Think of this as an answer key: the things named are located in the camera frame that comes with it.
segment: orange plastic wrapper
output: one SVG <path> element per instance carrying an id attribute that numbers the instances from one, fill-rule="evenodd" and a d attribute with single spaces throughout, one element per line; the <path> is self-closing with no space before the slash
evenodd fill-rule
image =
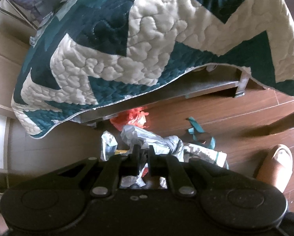
<path id="1" fill-rule="evenodd" d="M 148 112 L 143 111 L 142 107 L 134 108 L 124 112 L 120 112 L 117 117 L 110 119 L 110 122 L 119 131 L 122 131 L 125 125 L 134 125 L 143 129 L 146 128 L 144 127 L 144 124 L 146 123 L 145 116 L 148 114 Z"/>

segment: wooden chair leg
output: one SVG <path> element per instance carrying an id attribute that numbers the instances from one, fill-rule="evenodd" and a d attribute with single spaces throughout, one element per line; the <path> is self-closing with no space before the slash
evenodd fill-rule
<path id="1" fill-rule="evenodd" d="M 269 134 L 277 134 L 286 130 L 294 129 L 294 112 L 268 125 Z"/>
<path id="2" fill-rule="evenodd" d="M 241 72 L 241 77 L 240 77 L 240 82 L 239 82 L 239 86 L 237 87 L 237 90 L 235 92 L 234 97 L 241 97 L 244 95 L 244 91 L 247 85 L 247 82 L 250 79 L 250 75 L 248 73 L 246 73 L 245 71 Z"/>

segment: quilt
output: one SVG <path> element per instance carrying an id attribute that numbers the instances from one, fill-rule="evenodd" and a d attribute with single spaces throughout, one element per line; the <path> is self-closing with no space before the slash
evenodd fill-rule
<path id="1" fill-rule="evenodd" d="M 34 138 L 209 64 L 294 96 L 284 0 L 67 0 L 44 21 L 11 102 Z"/>

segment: orange slipper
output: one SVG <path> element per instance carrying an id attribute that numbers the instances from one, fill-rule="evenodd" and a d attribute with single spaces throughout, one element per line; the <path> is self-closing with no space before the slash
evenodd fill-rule
<path id="1" fill-rule="evenodd" d="M 292 154 L 285 145 L 275 146 L 267 155 L 256 179 L 283 192 L 292 175 Z"/>

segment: brown wood floor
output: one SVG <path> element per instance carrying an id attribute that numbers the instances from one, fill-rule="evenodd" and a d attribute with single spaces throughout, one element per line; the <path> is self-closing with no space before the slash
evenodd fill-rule
<path id="1" fill-rule="evenodd" d="M 228 154 L 230 169 L 255 176 L 267 152 L 285 144 L 294 158 L 294 130 L 266 135 L 264 126 L 294 111 L 294 98 L 273 90 L 263 90 L 249 82 L 245 96 L 232 98 L 233 90 L 191 99 L 176 98 L 150 105 L 146 112 L 147 130 L 162 137 L 182 136 L 194 117 L 216 139 L 217 151 Z M 121 144 L 119 132 L 108 122 L 93 130 L 73 122 L 57 126 L 43 139 L 30 138 L 18 121 L 10 128 L 8 166 L 11 183 L 40 175 L 90 156 L 100 157 L 100 136 L 113 133 Z M 294 168 L 285 190 L 289 208 L 294 211 Z"/>

